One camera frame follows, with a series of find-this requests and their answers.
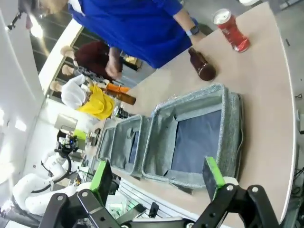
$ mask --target fabric bin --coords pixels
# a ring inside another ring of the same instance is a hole
[[[142,173],[186,188],[205,187],[205,156],[215,158],[224,176],[239,166],[241,102],[223,85],[159,104],[153,114]]]
[[[110,155],[111,166],[135,177],[142,176],[142,162],[151,118],[135,115],[115,127]]]
[[[114,131],[115,127],[110,127],[104,130],[104,133],[102,135],[102,139],[99,141],[98,149],[99,151],[98,158],[109,159],[111,149],[112,149],[112,143],[113,143],[113,137],[114,137]]]

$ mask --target can lid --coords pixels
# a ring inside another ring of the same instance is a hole
[[[231,11],[228,9],[220,9],[215,12],[212,22],[216,25],[226,23],[231,17]]]

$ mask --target beige table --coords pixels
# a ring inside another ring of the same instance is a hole
[[[260,184],[270,198],[279,221],[283,220],[295,166],[294,102],[288,66],[275,18],[267,3],[237,19],[240,30],[249,36],[252,46],[240,54],[232,50],[219,30],[203,39],[195,48],[217,68],[213,83],[223,83],[242,94],[245,103],[245,147],[240,185]],[[209,86],[198,78],[185,51],[150,77],[130,94],[137,97],[132,113],[150,116],[154,107],[170,97]],[[207,192],[189,195],[174,186],[152,180],[136,180],[114,172],[157,197],[190,212],[201,214],[209,204]],[[225,225],[243,227],[237,215],[228,215]]]

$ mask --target maroon shirt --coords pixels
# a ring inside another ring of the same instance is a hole
[[[75,61],[79,66],[85,67],[97,75],[112,81],[113,79],[105,71],[109,61],[109,49],[102,41],[84,44],[75,52]]]

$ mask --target soda can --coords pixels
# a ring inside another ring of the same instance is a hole
[[[244,36],[236,24],[236,17],[228,9],[218,10],[212,22],[222,30],[222,33],[237,52],[244,52],[250,46],[248,37]]]

